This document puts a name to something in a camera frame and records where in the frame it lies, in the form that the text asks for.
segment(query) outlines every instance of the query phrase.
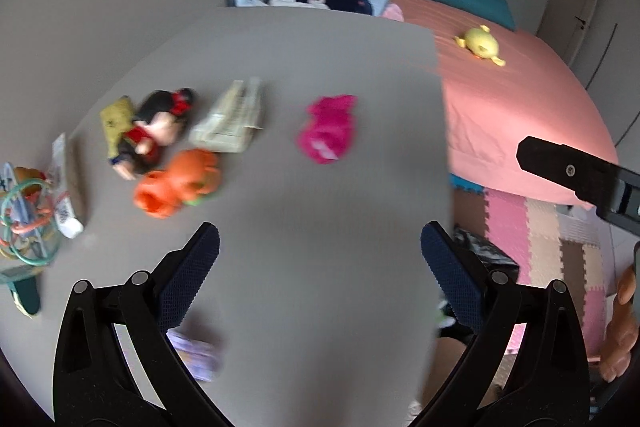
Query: doll's face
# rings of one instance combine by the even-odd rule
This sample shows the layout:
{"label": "doll's face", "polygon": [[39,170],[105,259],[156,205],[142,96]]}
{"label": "doll's face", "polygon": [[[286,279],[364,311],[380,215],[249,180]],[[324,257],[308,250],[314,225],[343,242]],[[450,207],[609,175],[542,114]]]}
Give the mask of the doll's face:
{"label": "doll's face", "polygon": [[174,143],[182,130],[182,122],[177,121],[170,112],[164,111],[158,112],[151,123],[137,121],[136,124],[143,127],[162,147]]}

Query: bed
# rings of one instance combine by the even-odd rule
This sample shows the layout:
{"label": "bed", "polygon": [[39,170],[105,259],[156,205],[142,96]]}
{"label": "bed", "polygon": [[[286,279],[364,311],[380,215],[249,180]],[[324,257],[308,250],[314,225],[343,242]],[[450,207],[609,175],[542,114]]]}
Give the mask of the bed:
{"label": "bed", "polygon": [[[521,140],[536,136],[618,161],[598,110],[560,57],[530,33],[509,29],[513,20],[500,11],[503,0],[392,1],[401,7],[405,22],[429,28],[435,36],[450,171],[502,192],[582,204],[566,188],[522,171],[515,156]],[[455,36],[479,25],[489,26],[496,37],[505,67],[456,44]]]}

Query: purple package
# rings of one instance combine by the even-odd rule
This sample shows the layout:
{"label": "purple package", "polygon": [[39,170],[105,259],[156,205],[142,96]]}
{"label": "purple package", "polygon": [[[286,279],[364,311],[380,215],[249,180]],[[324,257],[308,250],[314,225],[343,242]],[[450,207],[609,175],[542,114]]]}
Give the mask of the purple package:
{"label": "purple package", "polygon": [[196,380],[210,382],[222,367],[222,357],[214,346],[202,341],[192,341],[175,330],[166,336],[178,356]]}

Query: yellow duck plush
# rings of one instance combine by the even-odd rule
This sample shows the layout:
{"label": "yellow duck plush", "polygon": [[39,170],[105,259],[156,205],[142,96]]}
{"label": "yellow duck plush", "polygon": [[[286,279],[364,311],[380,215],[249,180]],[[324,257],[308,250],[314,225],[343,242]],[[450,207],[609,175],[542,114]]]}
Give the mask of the yellow duck plush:
{"label": "yellow duck plush", "polygon": [[476,57],[490,58],[498,66],[506,64],[504,60],[498,58],[500,46],[487,26],[482,25],[479,28],[471,28],[462,38],[455,38],[461,48],[469,49]]}

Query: blue gripper pad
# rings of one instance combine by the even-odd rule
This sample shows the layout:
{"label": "blue gripper pad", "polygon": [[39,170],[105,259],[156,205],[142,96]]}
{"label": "blue gripper pad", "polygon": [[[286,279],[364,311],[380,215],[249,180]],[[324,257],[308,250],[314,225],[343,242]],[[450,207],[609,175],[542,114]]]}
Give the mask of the blue gripper pad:
{"label": "blue gripper pad", "polygon": [[152,277],[159,285],[156,323],[161,331],[177,328],[220,252],[218,229],[203,223],[182,250],[170,252]]}
{"label": "blue gripper pad", "polygon": [[449,235],[436,221],[431,221],[422,229],[420,245],[422,256],[451,304],[456,318],[460,324],[478,334],[483,323],[484,292],[480,283],[460,263]]}

